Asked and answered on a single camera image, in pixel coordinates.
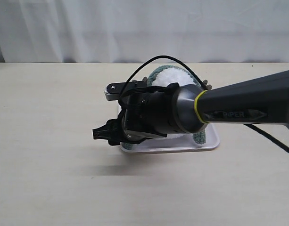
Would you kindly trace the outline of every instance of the table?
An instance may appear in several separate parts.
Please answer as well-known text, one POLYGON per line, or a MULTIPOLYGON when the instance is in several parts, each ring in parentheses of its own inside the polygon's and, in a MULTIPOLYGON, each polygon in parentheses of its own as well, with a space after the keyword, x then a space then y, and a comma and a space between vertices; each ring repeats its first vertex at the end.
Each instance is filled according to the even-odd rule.
MULTIPOLYGON (((289 69, 188 65, 214 89, 289 69)), ((289 225, 289 154, 243 125, 216 124, 220 146, 199 153, 126 155, 92 139, 116 117, 105 86, 138 66, 0 64, 0 226, 289 225)), ((285 127, 260 127, 289 145, 285 127)))

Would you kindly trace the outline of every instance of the fuzzy white fabric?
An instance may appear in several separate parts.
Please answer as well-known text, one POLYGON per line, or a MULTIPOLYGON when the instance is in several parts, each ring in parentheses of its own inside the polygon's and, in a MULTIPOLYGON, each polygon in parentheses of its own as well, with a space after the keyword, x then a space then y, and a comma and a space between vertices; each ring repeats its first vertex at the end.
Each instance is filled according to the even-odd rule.
MULTIPOLYGON (((152 82, 152 86, 166 87, 171 83, 177 82, 180 86, 195 84, 192 78, 180 68, 167 68, 160 72, 156 79, 152 82)), ((168 134, 166 138, 161 139, 173 139, 182 137, 184 134, 168 134)))

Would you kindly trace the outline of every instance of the yellow ring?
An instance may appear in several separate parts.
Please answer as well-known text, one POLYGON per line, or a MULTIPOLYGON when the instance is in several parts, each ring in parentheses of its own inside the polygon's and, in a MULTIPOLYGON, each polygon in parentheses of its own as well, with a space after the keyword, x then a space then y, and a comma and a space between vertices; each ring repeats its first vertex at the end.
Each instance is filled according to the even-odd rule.
POLYGON ((198 100, 200 98, 200 96, 202 96, 205 92, 207 92, 207 90, 204 90, 202 91, 199 95, 197 95, 196 99, 195 99, 195 113, 198 117, 198 119, 200 120, 201 123, 203 124, 206 124, 208 123, 207 121, 204 121, 202 118, 201 118, 201 115, 199 114, 199 111, 198 111, 198 100))

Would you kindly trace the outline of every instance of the white backdrop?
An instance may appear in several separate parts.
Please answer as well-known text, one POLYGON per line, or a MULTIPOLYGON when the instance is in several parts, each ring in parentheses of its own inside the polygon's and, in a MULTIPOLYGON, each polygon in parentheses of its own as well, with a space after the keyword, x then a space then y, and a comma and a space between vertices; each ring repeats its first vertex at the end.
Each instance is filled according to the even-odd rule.
POLYGON ((0 61, 289 62, 289 0, 0 0, 0 61))

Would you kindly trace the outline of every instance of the white plate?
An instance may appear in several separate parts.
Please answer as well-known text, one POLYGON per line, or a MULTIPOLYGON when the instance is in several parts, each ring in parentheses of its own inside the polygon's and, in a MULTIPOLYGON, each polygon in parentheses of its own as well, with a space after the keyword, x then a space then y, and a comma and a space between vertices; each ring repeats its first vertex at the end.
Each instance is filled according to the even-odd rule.
POLYGON ((201 152, 213 150, 220 144, 220 138, 213 124, 208 124, 205 128, 206 143, 199 145, 192 139, 192 134, 185 134, 182 137, 173 139, 150 139, 139 145, 133 145, 131 150, 121 149, 127 153, 175 153, 175 152, 201 152))

